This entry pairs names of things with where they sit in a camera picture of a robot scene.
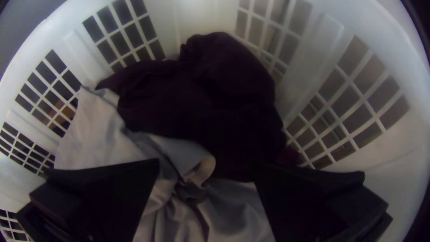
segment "white plastic laundry basket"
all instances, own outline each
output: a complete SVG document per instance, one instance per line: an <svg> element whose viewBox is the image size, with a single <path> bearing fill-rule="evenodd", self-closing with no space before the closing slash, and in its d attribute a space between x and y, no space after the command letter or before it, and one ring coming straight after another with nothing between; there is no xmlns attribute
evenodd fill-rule
<svg viewBox="0 0 430 242"><path fill-rule="evenodd" d="M301 166L365 171L394 218L383 240L402 240L429 179L430 121L428 63L412 44L416 32L405 30L376 0L66 1L0 82L2 233L30 240L13 212L53 166L81 84L95 87L136 61L175 58L193 34L225 31L275 80Z"/></svg>

